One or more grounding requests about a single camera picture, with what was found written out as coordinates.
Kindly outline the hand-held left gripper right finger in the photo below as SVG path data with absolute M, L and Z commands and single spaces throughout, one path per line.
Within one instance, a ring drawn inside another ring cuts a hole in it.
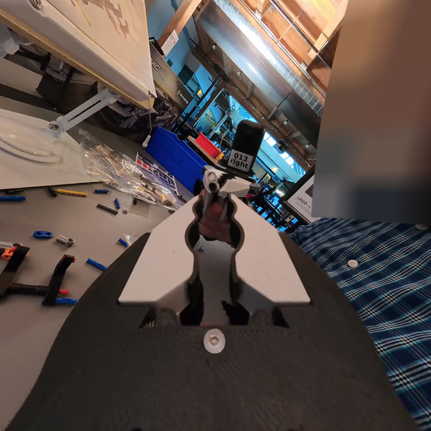
M 226 209 L 234 249 L 229 272 L 231 299 L 222 302 L 229 323 L 248 325 L 261 310 L 273 317 L 282 307 L 310 305 L 279 231 L 234 195 L 227 197 Z

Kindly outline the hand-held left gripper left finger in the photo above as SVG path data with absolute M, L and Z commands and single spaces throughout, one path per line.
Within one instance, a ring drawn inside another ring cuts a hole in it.
M 203 286 L 194 249 L 202 210 L 198 195 L 152 230 L 118 298 L 121 305 L 171 309 L 183 325 L 202 323 Z

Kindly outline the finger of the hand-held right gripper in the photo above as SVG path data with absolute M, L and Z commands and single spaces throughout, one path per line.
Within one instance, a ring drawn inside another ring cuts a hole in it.
M 220 186 L 220 197 L 228 197 L 232 194 L 238 198 L 243 198 L 250 193 L 258 193 L 260 184 L 250 181 L 248 179 L 234 177 L 224 180 Z
M 219 186 L 219 193 L 218 196 L 225 196 L 225 191 L 223 189 L 225 184 L 225 172 L 222 170 L 219 170 L 217 168 L 212 168 L 210 166 L 205 166 L 203 171 L 203 187 L 205 189 L 205 186 L 211 182 L 217 182 Z

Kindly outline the grey lego axle connector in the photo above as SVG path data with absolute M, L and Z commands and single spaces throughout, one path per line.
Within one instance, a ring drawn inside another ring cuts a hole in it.
M 210 208 L 213 201 L 217 200 L 219 193 L 219 186 L 217 182 L 211 181 L 206 186 L 205 189 L 207 191 L 206 198 L 204 202 L 204 207 L 202 213 L 205 214 L 207 210 Z

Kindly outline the small clear bag of parts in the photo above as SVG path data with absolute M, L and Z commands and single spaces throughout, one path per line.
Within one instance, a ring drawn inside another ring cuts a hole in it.
M 142 236 L 149 235 L 151 232 L 147 232 L 144 234 L 141 233 L 133 233 L 133 234 L 124 234 L 124 241 L 126 242 L 127 246 L 131 246 L 134 244 L 137 240 L 139 240 Z

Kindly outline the large clear bag of parts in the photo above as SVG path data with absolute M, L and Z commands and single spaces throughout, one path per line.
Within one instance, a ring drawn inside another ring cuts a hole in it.
M 136 199 L 176 211 L 182 202 L 169 183 L 83 129 L 78 130 L 83 168 L 92 178 Z

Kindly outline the person's right hand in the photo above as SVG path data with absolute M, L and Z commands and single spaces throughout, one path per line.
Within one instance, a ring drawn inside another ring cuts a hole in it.
M 199 232 L 205 238 L 231 244 L 230 222 L 221 221 L 224 207 L 212 202 L 199 222 Z

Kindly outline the red storage bin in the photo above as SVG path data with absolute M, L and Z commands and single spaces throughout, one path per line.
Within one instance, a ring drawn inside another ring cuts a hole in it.
M 223 158 L 224 154 L 210 141 L 203 133 L 199 133 L 196 138 L 197 144 L 203 148 L 213 159 L 219 161 Z

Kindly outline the blue plastic bin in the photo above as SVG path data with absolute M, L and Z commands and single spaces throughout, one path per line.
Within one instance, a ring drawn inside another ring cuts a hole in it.
M 203 167 L 209 165 L 185 141 L 162 127 L 152 132 L 146 152 L 190 192 L 196 181 L 202 180 Z

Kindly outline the sticker sheet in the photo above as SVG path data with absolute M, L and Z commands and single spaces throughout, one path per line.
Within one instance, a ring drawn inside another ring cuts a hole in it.
M 136 154 L 135 162 L 142 171 L 144 190 L 155 203 L 170 208 L 181 206 L 172 174 L 139 153 Z

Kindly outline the person's blue plaid shirt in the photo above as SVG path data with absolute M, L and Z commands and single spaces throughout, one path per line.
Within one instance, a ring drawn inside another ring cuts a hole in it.
M 430 225 L 321 218 L 288 235 L 348 298 L 402 404 L 430 430 Z

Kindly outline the metal ventilation duct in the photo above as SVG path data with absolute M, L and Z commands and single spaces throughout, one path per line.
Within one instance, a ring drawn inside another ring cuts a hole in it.
M 209 1 L 197 23 L 267 99 L 296 95 L 321 119 L 324 91 L 242 2 Z

